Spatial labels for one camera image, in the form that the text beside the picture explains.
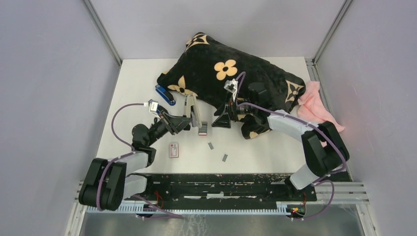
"gray wall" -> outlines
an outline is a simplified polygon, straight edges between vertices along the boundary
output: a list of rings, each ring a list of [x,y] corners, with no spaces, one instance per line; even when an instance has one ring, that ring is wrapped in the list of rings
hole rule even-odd
[[[312,58],[343,0],[92,0],[124,59],[178,58],[203,31],[260,57]]]
[[[354,1],[319,73],[382,236],[416,235],[417,1]]]
[[[80,0],[1,1],[0,25],[0,235],[62,235],[118,67]]]

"small box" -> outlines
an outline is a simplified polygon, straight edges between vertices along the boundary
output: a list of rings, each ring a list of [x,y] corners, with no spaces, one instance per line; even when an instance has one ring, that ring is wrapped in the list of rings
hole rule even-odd
[[[207,136],[207,122],[201,122],[202,126],[198,129],[199,136]]]
[[[179,157],[178,143],[172,143],[170,144],[169,158],[177,158],[177,157]]]

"flower pattern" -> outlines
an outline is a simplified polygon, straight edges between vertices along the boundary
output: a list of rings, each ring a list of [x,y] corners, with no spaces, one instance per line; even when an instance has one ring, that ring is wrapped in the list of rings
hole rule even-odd
[[[269,130],[267,130],[267,131],[265,131],[264,133],[260,133],[260,134],[258,134],[257,132],[255,132],[255,131],[252,131],[252,132],[250,132],[249,133],[249,137],[251,138],[251,139],[253,139],[253,138],[255,138],[255,137],[257,137],[257,136],[259,136],[259,135],[261,135],[261,134],[265,134],[265,133],[268,133],[268,132],[270,132],[271,130],[269,129]]]
[[[298,91],[303,88],[304,86],[302,85],[298,85],[298,84],[294,84],[288,80],[285,80],[287,82],[287,86],[288,86],[288,94],[287,94],[287,98],[285,99],[285,102],[288,101],[294,101],[296,99],[296,96],[298,94]]]
[[[196,97],[198,96],[195,92],[185,88],[185,79],[184,76],[178,80],[178,85],[169,85],[168,88],[170,90],[176,90],[177,92],[181,93],[182,95],[190,95],[195,94]]]
[[[192,39],[190,39],[185,45],[187,46],[185,50],[187,51],[189,48],[196,44],[209,44],[207,42],[207,35],[206,34],[196,34]]]
[[[216,65],[214,65],[214,69],[218,71],[216,77],[218,80],[224,80],[227,76],[234,76],[238,72],[238,69],[236,67],[233,67],[236,65],[236,61],[233,59],[227,60],[225,63],[218,62]]]

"red wire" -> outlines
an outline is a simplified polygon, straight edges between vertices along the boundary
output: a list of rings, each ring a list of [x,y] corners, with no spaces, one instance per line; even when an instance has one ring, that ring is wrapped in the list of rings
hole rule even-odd
[[[307,203],[307,195],[305,193],[304,194],[304,202],[302,202],[301,207],[305,206],[305,204]]]
[[[155,194],[156,194],[156,205],[159,204],[159,198],[160,198],[162,201],[162,205],[161,205],[161,209],[162,209],[164,207],[164,200],[162,199],[161,195],[159,195],[158,191],[155,191]]]

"cable connector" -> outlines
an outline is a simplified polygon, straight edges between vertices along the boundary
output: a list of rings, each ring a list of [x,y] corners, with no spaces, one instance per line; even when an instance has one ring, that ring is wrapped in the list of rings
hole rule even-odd
[[[235,101],[238,94],[238,81],[235,79],[226,81],[224,84],[224,89],[232,93],[233,101]]]
[[[143,221],[145,221],[145,217],[144,216],[136,215],[136,218],[142,219]]]
[[[157,113],[157,111],[158,111],[158,102],[157,101],[151,99],[151,100],[149,100],[148,105],[149,105],[149,112],[150,113]]]

